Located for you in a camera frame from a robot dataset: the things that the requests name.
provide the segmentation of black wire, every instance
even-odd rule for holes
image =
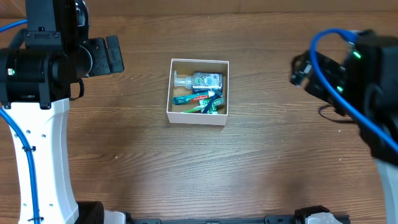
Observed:
[[[325,105],[325,106],[319,107],[318,114],[319,114],[322,118],[325,118],[325,119],[327,119],[327,120],[329,120],[329,121],[332,121],[332,122],[335,122],[335,123],[340,123],[340,124],[356,124],[356,121],[353,121],[353,120],[348,120],[348,119],[336,120],[336,119],[331,119],[331,118],[326,117],[325,115],[322,114],[322,111],[323,111],[324,109],[326,109],[326,108],[329,108],[329,107],[333,107],[333,106],[332,106],[332,105]]]

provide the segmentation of green led light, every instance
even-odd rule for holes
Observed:
[[[357,51],[354,51],[353,54],[354,54],[355,57],[357,57],[358,59],[361,59],[361,57],[362,57]]]
[[[342,93],[342,92],[343,92],[343,87],[338,86],[338,87],[337,87],[337,91],[339,91],[340,93]]]

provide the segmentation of open box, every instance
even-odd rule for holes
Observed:
[[[221,72],[224,75],[223,96],[224,107],[219,107],[218,114],[181,113],[199,105],[199,102],[187,105],[174,105],[172,98],[175,96],[191,95],[192,90],[184,86],[174,87],[174,71],[179,78],[193,75],[194,72]],[[212,124],[222,125],[226,123],[228,116],[228,92],[229,92],[229,62],[216,60],[172,59],[170,67],[169,94],[167,98],[167,116],[170,123],[185,124]]]

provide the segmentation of wood grain surface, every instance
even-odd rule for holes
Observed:
[[[324,102],[288,75],[319,30],[398,35],[397,21],[396,12],[93,18],[91,37],[119,36],[126,70],[86,79],[85,97],[71,102],[76,199],[134,218],[260,217],[324,205],[354,223],[385,223],[381,182],[357,127],[319,117]],[[0,47],[15,33],[1,34]],[[346,52],[337,37],[320,48],[335,59]],[[229,60],[225,127],[169,124],[171,58]],[[3,120],[0,146],[0,223],[17,223],[16,158]]]

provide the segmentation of blue cable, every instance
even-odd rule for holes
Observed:
[[[396,153],[398,153],[398,144],[388,136],[379,126],[374,124],[370,119],[361,114],[357,109],[355,109],[350,103],[348,103],[340,94],[329,84],[325,76],[322,74],[321,68],[319,67],[316,50],[318,41],[329,34],[339,34],[345,41],[355,43],[358,36],[348,30],[343,29],[328,29],[317,34],[310,47],[310,58],[311,63],[314,67],[315,74],[319,78],[320,82],[325,86],[333,98],[343,106],[354,118],[356,118],[361,124],[365,125],[369,130],[377,134],[382,140],[384,140]]]
[[[23,19],[21,21],[13,22],[12,24],[9,24],[9,25],[6,25],[6,26],[0,28],[0,33],[6,31],[8,29],[17,27],[19,25],[25,24],[25,23],[27,23],[27,19]]]
[[[25,24],[26,22],[27,22],[27,20],[24,19],[24,20],[9,24],[7,26],[4,26],[4,27],[0,28],[0,33],[6,31],[8,29],[11,29],[13,27]],[[26,149],[30,149],[30,145],[26,139],[25,134],[21,131],[21,129],[18,127],[18,125],[14,122],[14,120],[12,120],[12,118],[2,108],[0,108],[0,116],[2,118],[4,118],[4,120],[7,122],[7,124],[15,131],[15,133],[18,135],[19,139],[21,140],[22,145]],[[27,163],[29,166],[30,190],[32,192],[33,218],[35,218],[34,223],[40,224],[41,219],[39,216],[39,198],[37,196],[36,170],[35,170],[35,162],[33,160],[32,151],[27,150],[26,157],[27,157]]]

